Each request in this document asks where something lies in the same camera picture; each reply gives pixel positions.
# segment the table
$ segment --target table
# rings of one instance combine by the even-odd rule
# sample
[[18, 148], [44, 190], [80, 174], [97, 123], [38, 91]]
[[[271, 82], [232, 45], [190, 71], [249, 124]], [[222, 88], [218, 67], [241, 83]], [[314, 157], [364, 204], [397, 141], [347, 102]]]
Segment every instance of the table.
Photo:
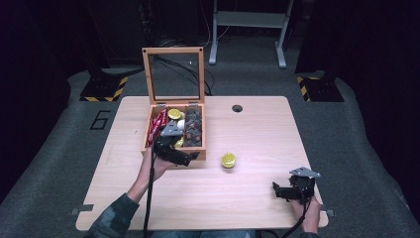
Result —
[[[242, 105], [234, 112], [233, 105]], [[87, 230], [99, 214], [135, 180], [142, 162], [150, 102], [146, 96], [121, 101], [76, 227]], [[275, 197], [272, 182], [289, 186], [290, 170], [310, 169], [285, 97], [209, 96], [205, 98], [207, 158], [167, 171], [154, 185], [150, 230], [288, 228], [296, 220], [288, 202]], [[231, 152], [233, 168], [221, 166]], [[315, 193], [322, 202], [319, 190]], [[130, 229], [143, 229], [146, 197]], [[321, 213], [320, 226], [328, 224]]]
[[278, 66], [286, 68], [286, 60], [283, 52], [283, 42], [289, 22], [291, 9], [294, 0], [288, 0], [285, 13], [256, 13], [256, 12], [236, 12], [236, 11], [218, 11], [217, 0], [214, 0], [213, 6], [213, 41], [211, 45], [209, 63], [216, 63], [218, 37], [218, 26], [234, 27], [260, 27], [260, 28], [278, 28], [281, 29], [280, 37], [275, 42], [275, 51], [277, 53]]

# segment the open box lid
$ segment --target open box lid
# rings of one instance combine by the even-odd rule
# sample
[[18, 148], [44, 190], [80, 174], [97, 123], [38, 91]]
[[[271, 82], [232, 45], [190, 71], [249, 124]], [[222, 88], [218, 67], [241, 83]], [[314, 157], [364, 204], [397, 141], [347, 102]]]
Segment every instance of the open box lid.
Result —
[[204, 104], [203, 48], [143, 48], [151, 105]]

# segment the yellow jar lid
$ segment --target yellow jar lid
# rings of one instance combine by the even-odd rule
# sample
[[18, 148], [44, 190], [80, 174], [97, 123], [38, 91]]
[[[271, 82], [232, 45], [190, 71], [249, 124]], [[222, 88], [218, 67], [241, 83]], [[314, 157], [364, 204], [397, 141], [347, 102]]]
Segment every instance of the yellow jar lid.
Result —
[[179, 118], [181, 118], [181, 111], [179, 111], [178, 109], [170, 109], [168, 112], [167, 112], [167, 115], [169, 116], [169, 118], [170, 119], [173, 119], [173, 120], [177, 120], [177, 119], [179, 119]]
[[234, 166], [235, 160], [236, 160], [236, 157], [235, 157], [234, 154], [232, 154], [232, 153], [226, 153], [222, 157], [222, 166], [225, 167], [225, 168], [231, 168], [231, 167]]
[[181, 137], [181, 139], [179, 139], [179, 140], [175, 143], [174, 147], [182, 147], [182, 145], [183, 145], [183, 137]]

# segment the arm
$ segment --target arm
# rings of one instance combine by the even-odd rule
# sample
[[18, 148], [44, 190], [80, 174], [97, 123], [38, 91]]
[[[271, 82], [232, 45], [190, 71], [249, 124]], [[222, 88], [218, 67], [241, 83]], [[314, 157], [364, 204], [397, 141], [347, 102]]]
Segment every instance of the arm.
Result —
[[[139, 208], [139, 202], [148, 190], [152, 150], [148, 148], [136, 180], [93, 222], [85, 237], [124, 237], [131, 220]], [[154, 180], [159, 179], [173, 163], [156, 158]]]
[[[303, 205], [298, 200], [289, 200], [293, 207], [294, 215], [299, 219], [303, 214]], [[300, 235], [301, 238], [319, 238], [318, 226], [320, 220], [321, 204], [318, 202], [315, 196], [312, 196], [311, 203], [306, 211], [305, 219], [301, 225], [303, 233]]]

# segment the hand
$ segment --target hand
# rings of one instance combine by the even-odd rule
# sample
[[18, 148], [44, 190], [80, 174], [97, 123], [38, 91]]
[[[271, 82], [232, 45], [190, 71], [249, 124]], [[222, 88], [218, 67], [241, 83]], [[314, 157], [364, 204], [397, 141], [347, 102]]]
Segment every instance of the hand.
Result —
[[[152, 156], [152, 149], [147, 148], [145, 155], [143, 157], [142, 165], [140, 166], [139, 174], [137, 175], [136, 181], [133, 183], [127, 195], [134, 201], [139, 203], [140, 199], [142, 199], [143, 195], [145, 194], [146, 190], [149, 187], [149, 177], [151, 174], [151, 156]], [[163, 174], [167, 171], [167, 169], [173, 167], [175, 164], [172, 162], [164, 161], [161, 158], [157, 157], [155, 160], [155, 176], [154, 181], [158, 180]]]
[[[289, 200], [293, 207], [294, 216], [299, 219], [303, 214], [303, 205], [298, 200]], [[318, 202], [315, 196], [312, 196], [311, 203], [305, 214], [305, 219], [302, 223], [302, 229], [304, 232], [312, 232], [318, 234], [318, 226], [320, 220], [321, 204]]]

